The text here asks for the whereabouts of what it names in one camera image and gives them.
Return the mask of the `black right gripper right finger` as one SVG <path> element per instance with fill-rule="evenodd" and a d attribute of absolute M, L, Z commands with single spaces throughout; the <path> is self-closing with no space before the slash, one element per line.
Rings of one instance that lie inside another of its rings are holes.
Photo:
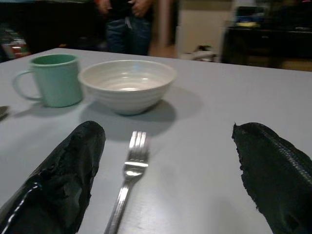
<path fill-rule="evenodd" d="M 241 179 L 274 234 L 312 232 L 312 160 L 269 127 L 233 126 Z"/>

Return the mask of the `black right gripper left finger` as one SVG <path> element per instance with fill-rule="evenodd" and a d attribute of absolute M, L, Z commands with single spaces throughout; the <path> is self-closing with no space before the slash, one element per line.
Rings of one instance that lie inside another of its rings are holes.
<path fill-rule="evenodd" d="M 105 145 L 95 121 L 77 126 L 0 209 L 2 234 L 76 234 Z"/>

